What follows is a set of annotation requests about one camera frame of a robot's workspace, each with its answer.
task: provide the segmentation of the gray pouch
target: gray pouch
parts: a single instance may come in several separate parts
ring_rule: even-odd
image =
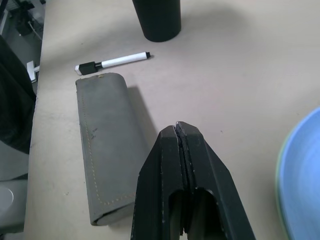
[[[109,225],[133,213],[149,148],[121,75],[106,73],[75,84],[90,222]]]

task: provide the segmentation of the black tumbler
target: black tumbler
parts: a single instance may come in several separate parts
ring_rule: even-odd
[[[133,0],[146,39],[164,42],[181,30],[180,0]]]

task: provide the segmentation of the cable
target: cable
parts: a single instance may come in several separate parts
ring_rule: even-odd
[[[40,35],[36,32],[36,30],[34,29],[34,27],[32,26],[31,22],[28,21],[28,24],[30,26],[30,28],[32,29],[32,31],[34,32],[34,34],[42,41],[42,38],[40,37]]]

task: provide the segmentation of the blue bowl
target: blue bowl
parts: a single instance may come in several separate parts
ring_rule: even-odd
[[[320,239],[320,108],[287,137],[279,154],[276,191],[291,240]]]

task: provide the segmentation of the desk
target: desk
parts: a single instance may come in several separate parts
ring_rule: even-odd
[[[256,239],[284,239],[277,155],[320,104],[319,9],[318,0],[181,0],[181,33],[155,43],[130,0],[48,1],[25,239],[130,239],[130,217],[90,225],[74,68],[144,51],[154,58],[102,72],[139,89],[156,132],[197,126],[230,170]]]

